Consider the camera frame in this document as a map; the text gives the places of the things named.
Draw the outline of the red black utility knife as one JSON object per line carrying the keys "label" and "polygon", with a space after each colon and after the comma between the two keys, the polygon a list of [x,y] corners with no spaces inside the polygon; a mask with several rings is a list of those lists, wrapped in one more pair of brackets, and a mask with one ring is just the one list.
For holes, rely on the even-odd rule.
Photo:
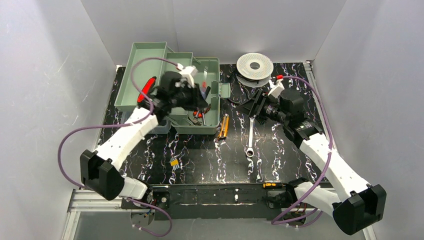
{"label": "red black utility knife", "polygon": [[138,95],[138,98],[136,101],[137,104],[141,104],[143,102],[145,98],[144,94],[148,95],[154,90],[154,87],[156,85],[156,80],[157,80],[157,77],[153,76],[145,83],[144,87],[141,90],[141,93]]}

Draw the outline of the red needle nose pliers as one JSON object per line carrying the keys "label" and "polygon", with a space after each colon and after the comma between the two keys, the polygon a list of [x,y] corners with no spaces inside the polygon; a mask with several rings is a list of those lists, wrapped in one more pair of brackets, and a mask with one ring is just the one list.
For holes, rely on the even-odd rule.
{"label": "red needle nose pliers", "polygon": [[202,118],[203,117],[203,114],[206,114],[206,113],[208,113],[209,111],[210,111],[210,109],[211,109],[211,104],[209,104],[204,110],[202,110],[202,111],[198,111],[198,110],[196,110],[196,111],[194,111],[193,112],[193,117],[195,118],[195,119],[198,119],[198,118]]}

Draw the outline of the green plastic tool box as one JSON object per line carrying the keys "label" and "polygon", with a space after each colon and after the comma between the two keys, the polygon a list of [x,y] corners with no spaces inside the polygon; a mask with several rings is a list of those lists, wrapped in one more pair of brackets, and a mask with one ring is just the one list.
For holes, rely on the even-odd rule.
{"label": "green plastic tool box", "polygon": [[152,134],[214,135],[220,121],[221,98],[230,96],[230,85],[220,82],[216,57],[195,57],[176,52],[166,42],[135,42],[114,106],[125,123],[134,109],[149,107],[140,91],[155,104],[159,125]]}

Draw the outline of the orange black hex key holder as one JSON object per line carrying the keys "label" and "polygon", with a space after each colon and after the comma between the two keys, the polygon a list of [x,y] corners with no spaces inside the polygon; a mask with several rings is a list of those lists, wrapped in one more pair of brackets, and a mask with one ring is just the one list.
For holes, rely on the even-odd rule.
{"label": "orange black hex key holder", "polygon": [[258,117],[258,118],[256,118],[256,120],[260,125],[264,125],[268,121],[266,117]]}

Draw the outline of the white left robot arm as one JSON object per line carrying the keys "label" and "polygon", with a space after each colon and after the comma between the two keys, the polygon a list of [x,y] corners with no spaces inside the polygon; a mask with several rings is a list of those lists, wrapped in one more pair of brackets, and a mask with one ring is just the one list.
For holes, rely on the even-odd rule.
{"label": "white left robot arm", "polygon": [[173,108],[194,111],[208,106],[205,92],[194,79],[196,67],[177,64],[176,69],[166,71],[159,83],[144,85],[139,94],[142,99],[128,120],[95,150],[80,155],[81,182],[86,188],[106,200],[142,200],[150,194],[147,183],[120,174],[124,160]]}

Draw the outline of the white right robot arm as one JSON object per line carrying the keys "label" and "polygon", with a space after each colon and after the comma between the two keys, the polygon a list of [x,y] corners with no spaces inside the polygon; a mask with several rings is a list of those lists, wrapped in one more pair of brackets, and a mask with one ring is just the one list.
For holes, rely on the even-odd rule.
{"label": "white right robot arm", "polygon": [[314,206],[330,215],[347,235],[382,220],[385,189],[359,176],[331,147],[324,131],[307,117],[298,91],[285,89],[279,96],[273,96],[258,90],[236,109],[259,123],[267,120],[280,123],[286,137],[315,163],[334,188],[334,191],[325,190],[303,177],[284,184],[264,183],[264,189],[282,189],[265,197],[270,208],[289,209],[300,203]]}

